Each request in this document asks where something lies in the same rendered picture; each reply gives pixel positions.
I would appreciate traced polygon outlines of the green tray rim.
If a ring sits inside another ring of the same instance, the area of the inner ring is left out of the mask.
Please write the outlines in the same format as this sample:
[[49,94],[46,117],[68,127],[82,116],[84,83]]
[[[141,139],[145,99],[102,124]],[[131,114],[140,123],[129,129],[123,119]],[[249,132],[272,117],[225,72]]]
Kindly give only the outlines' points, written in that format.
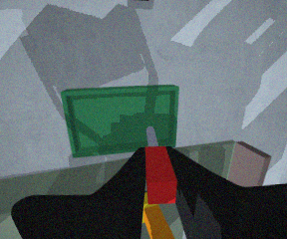
[[79,148],[70,96],[94,95],[94,94],[115,94],[115,93],[158,92],[158,91],[170,91],[170,100],[169,100],[168,138],[158,139],[157,143],[158,143],[158,146],[176,147],[179,86],[150,85],[150,86],[99,87],[99,88],[82,88],[82,89],[62,91],[61,98],[63,102],[63,108],[64,108],[64,113],[65,113],[73,158],[84,157],[84,156],[100,156],[100,155],[118,154],[118,153],[126,153],[126,152],[135,152],[137,151],[139,147],[145,147],[148,145],[147,145],[147,141],[138,141],[138,142],[118,143],[118,144],[99,145],[99,146]]

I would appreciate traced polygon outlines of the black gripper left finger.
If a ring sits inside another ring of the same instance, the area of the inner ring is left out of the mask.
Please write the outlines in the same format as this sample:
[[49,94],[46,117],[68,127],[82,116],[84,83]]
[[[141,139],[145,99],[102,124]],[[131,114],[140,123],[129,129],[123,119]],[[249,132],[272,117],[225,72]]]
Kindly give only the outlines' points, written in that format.
[[141,239],[145,149],[91,195],[30,195],[11,216],[22,239]]

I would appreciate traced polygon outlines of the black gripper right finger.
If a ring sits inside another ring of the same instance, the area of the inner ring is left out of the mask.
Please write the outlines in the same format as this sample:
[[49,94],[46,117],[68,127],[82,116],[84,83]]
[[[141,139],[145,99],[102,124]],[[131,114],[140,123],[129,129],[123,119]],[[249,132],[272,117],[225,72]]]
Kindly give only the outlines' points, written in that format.
[[171,146],[175,205],[187,239],[240,239],[248,219],[287,213],[287,184],[242,187]]

